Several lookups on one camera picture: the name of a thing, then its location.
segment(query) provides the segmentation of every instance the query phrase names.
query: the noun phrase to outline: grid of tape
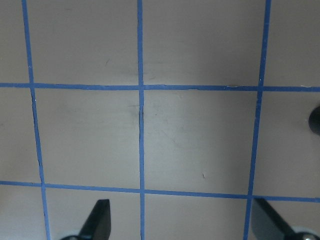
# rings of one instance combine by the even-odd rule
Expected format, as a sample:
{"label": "grid of tape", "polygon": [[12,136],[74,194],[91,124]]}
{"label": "grid of tape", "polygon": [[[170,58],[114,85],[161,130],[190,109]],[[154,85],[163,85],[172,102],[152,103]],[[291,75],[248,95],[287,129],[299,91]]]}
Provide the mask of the grid of tape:
{"label": "grid of tape", "polygon": [[[227,85],[145,85],[143,80],[143,0],[137,0],[137,56],[138,56],[138,85],[84,85],[84,84],[47,84],[35,83],[33,76],[32,52],[29,35],[28,9],[27,1],[22,0],[22,12],[24,21],[25,44],[27,54],[27,66],[29,83],[0,83],[0,88],[29,88],[32,98],[32,113],[34,122],[34,135],[36,142],[37,160],[39,163],[40,183],[0,181],[0,185],[27,186],[41,188],[42,204],[45,219],[45,229],[47,239],[50,240],[50,227],[47,209],[46,189],[70,189],[70,190],[88,190],[88,191],[107,191],[122,193],[140,194],[140,233],[141,239],[145,239],[145,194],[155,195],[174,195],[174,196],[193,196],[208,198],[230,198],[244,199],[247,201],[243,239],[248,238],[251,204],[253,198],[264,197],[272,201],[294,201],[294,202],[317,202],[320,198],[311,197],[286,197],[286,196],[260,196],[253,194],[255,180],[255,163],[258,147],[259,123],[261,115],[261,106],[263,92],[320,92],[320,87],[299,87],[299,86],[264,86],[264,75],[267,59],[268,32],[271,14],[271,0],[265,2],[264,27],[261,47],[261,59],[259,69],[259,82],[257,86],[238,86],[230,87]],[[49,184],[45,182],[44,169],[42,165],[42,149],[38,129],[38,116],[36,105],[35,89],[78,89],[78,90],[106,90],[106,91],[126,91],[136,90],[139,92],[139,170],[140,170],[140,188],[118,188],[118,187],[100,187],[100,186],[82,186],[82,185],[61,185]],[[199,90],[199,91],[253,91],[257,92],[257,102],[255,109],[255,122],[253,131],[253,141],[251,150],[251,165],[249,173],[249,183],[247,194],[225,194],[225,193],[205,193],[205,192],[185,192],[185,191],[167,191],[145,189],[145,168],[144,168],[144,91],[148,90]]]}

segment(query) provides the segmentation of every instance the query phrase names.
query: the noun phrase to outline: black knob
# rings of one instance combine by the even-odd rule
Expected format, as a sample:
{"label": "black knob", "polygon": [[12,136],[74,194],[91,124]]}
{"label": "black knob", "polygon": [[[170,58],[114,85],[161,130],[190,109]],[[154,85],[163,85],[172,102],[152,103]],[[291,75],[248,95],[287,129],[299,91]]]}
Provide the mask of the black knob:
{"label": "black knob", "polygon": [[314,109],[310,114],[309,127],[312,132],[320,135],[320,106]]}

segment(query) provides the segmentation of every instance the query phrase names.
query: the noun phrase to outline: blue tape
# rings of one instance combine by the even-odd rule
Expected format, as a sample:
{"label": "blue tape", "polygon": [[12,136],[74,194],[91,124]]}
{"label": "blue tape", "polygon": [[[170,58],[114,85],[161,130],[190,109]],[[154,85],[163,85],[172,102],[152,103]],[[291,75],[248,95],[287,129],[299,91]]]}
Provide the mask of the blue tape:
{"label": "blue tape", "polygon": [[41,196],[42,196],[42,207],[43,207],[43,214],[44,214],[44,225],[45,225],[46,239],[50,240],[51,236],[50,236],[50,226],[49,226],[49,217],[48,217],[44,168],[42,163],[42,151],[41,151],[41,143],[40,143],[40,136],[39,136],[39,129],[38,129],[38,116],[37,116],[37,105],[36,105],[36,93],[34,88],[34,72],[33,72],[32,54],[31,54],[27,1],[21,0],[21,4],[22,4],[25,47],[26,47],[26,56],[27,56],[27,65],[28,65],[28,74],[29,74],[29,83],[30,83],[29,87],[30,87],[30,93],[31,93],[31,99],[32,99],[32,113],[33,113],[33,123],[34,123],[36,154],[37,154],[37,160],[39,163],[39,175],[41,180]]}
{"label": "blue tape", "polygon": [[257,86],[226,85],[144,85],[145,90],[257,91]]}
{"label": "blue tape", "polygon": [[318,86],[264,86],[263,91],[265,92],[320,92],[320,87]]}
{"label": "blue tape", "polygon": [[262,195],[254,195],[253,197],[264,198],[268,201],[320,203],[320,197],[262,196]]}
{"label": "blue tape", "polygon": [[[41,183],[24,182],[24,181],[0,181],[0,185],[21,186],[21,187],[37,187],[37,188],[41,188],[41,186],[42,186]],[[134,193],[134,194],[139,194],[141,192],[140,189],[136,189],[136,188],[65,185],[65,184],[52,184],[52,183],[45,183],[45,187],[50,188],[50,189],[70,189],[70,190],[86,190],[86,191],[100,191],[100,192]],[[247,194],[210,193],[210,192],[193,192],[193,191],[167,191],[167,190],[153,190],[153,189],[145,189],[143,191],[145,194],[151,194],[151,195],[222,198],[222,199],[264,198],[268,201],[320,203],[320,197],[268,196],[268,195],[248,196]]]}
{"label": "blue tape", "polygon": [[122,187],[107,187],[107,186],[81,186],[81,185],[64,185],[64,184],[46,183],[45,187],[50,188],[50,189],[88,190],[88,191],[134,193],[134,194],[140,193],[140,189],[122,188]]}
{"label": "blue tape", "polygon": [[223,198],[223,199],[247,199],[245,194],[226,194],[226,193],[208,193],[208,192],[192,192],[192,191],[165,191],[146,189],[146,194],[156,195],[173,195],[173,196],[189,196],[203,198]]}
{"label": "blue tape", "polygon": [[139,83],[139,170],[140,170],[140,235],[145,240],[145,150],[144,150],[144,59],[143,59],[143,2],[137,0],[137,56]]}
{"label": "blue tape", "polygon": [[[0,82],[0,88],[30,88],[30,83]],[[34,83],[35,89],[75,89],[101,91],[137,91],[139,85],[86,85]],[[307,92],[318,93],[320,86],[227,86],[227,85],[143,85],[148,90],[200,90],[200,91],[244,91],[244,92]]]}
{"label": "blue tape", "polygon": [[76,90],[108,90],[108,91],[124,91],[139,90],[138,85],[85,85],[85,84],[48,84],[35,83],[37,89],[76,89]]}
{"label": "blue tape", "polygon": [[30,88],[30,83],[0,82],[0,88]]}
{"label": "blue tape", "polygon": [[0,181],[0,185],[22,186],[22,187],[41,187],[41,183],[23,181]]}
{"label": "blue tape", "polygon": [[243,240],[248,239],[248,233],[249,233],[249,227],[250,227],[250,215],[251,215],[252,195],[253,195],[254,182],[255,182],[255,168],[256,168],[256,158],[257,158],[257,149],[258,149],[261,105],[262,105],[265,70],[266,70],[270,13],[271,13],[271,0],[266,0],[265,10],[264,10],[264,24],[263,24],[258,93],[257,93],[256,107],[255,107],[255,121],[254,121],[254,129],[253,129],[251,163],[250,163],[249,184],[248,184],[248,200],[246,203],[246,210],[245,210]]}

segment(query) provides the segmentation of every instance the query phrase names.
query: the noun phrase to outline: metal screw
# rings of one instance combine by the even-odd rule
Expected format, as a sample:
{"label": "metal screw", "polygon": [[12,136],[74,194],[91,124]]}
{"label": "metal screw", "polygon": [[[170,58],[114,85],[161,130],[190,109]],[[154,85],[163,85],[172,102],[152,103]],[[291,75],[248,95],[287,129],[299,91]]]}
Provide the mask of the metal screw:
{"label": "metal screw", "polygon": [[305,234],[302,238],[303,240],[317,240],[316,237],[311,234]]}

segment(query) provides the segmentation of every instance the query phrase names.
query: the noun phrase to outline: white surface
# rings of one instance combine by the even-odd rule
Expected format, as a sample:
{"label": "white surface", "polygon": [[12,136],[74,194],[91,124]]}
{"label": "white surface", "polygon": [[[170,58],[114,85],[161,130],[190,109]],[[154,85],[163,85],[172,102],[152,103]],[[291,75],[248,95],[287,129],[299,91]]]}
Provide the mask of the white surface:
{"label": "white surface", "polygon": [[137,91],[37,89],[45,180],[139,188]]}
{"label": "white surface", "polygon": [[264,0],[144,0],[145,84],[257,85]]}
{"label": "white surface", "polygon": [[145,196],[146,240],[241,239],[246,201],[190,196]]}
{"label": "white surface", "polygon": [[31,94],[0,88],[0,181],[40,182]]}
{"label": "white surface", "polygon": [[256,96],[145,92],[145,187],[247,194]]}
{"label": "white surface", "polygon": [[319,86],[320,1],[273,0],[264,85]]}
{"label": "white surface", "polygon": [[308,124],[319,104],[320,93],[263,94],[254,194],[319,197],[320,136]]}
{"label": "white surface", "polygon": [[138,84],[137,3],[28,1],[34,81]]}
{"label": "white surface", "polygon": [[[265,85],[319,85],[318,0],[273,0]],[[36,83],[136,85],[136,0],[28,0]],[[250,85],[264,0],[143,0],[145,84]],[[0,3],[0,82],[28,83],[20,0]],[[139,188],[138,91],[36,89],[46,183]],[[247,194],[257,93],[146,90],[145,187]],[[319,197],[320,93],[264,92],[254,194]],[[0,88],[0,181],[39,180],[28,88]],[[44,240],[39,187],[0,186],[0,239]],[[137,193],[47,188],[51,240],[111,200],[112,240],[140,239]],[[242,239],[246,201],[145,196],[146,240]],[[272,202],[320,232],[319,204]]]}
{"label": "white surface", "polygon": [[1,240],[46,239],[39,187],[0,185]]}
{"label": "white surface", "polygon": [[77,234],[99,199],[110,199],[109,240],[140,239],[140,195],[106,191],[47,189],[51,239]]}
{"label": "white surface", "polygon": [[20,0],[0,7],[0,83],[28,83],[25,29]]}

